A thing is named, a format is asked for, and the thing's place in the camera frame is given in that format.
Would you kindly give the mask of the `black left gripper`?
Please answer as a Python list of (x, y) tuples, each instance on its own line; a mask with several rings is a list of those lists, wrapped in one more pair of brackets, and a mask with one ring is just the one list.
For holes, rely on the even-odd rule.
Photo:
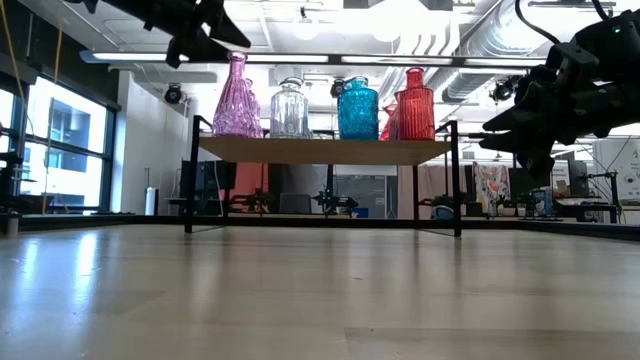
[[(103, 2), (143, 21), (148, 31), (158, 28), (174, 36), (166, 52), (166, 63), (172, 68), (178, 68), (183, 62), (226, 61), (229, 50), (212, 39), (243, 48), (250, 47), (250, 40), (228, 16), (224, 0), (201, 0), (199, 4), (187, 0)], [(209, 26), (208, 36), (212, 39), (199, 30), (202, 24)], [(191, 32), (197, 33), (178, 36)]]

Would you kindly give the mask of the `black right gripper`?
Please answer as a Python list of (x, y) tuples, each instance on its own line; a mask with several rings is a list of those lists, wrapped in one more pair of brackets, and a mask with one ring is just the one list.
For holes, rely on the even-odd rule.
[(639, 121), (639, 12), (625, 10), (589, 25), (574, 43), (551, 47), (544, 65), (520, 80), (524, 94), (510, 109), (483, 125), (486, 131), (509, 131), (480, 141), (484, 149), (509, 152), (537, 181), (547, 178), (555, 160), (555, 142), (570, 144), (568, 134), (528, 131), (566, 115), (570, 97), (598, 81), (585, 98), (590, 107), (577, 121), (577, 134), (604, 138), (614, 128)]

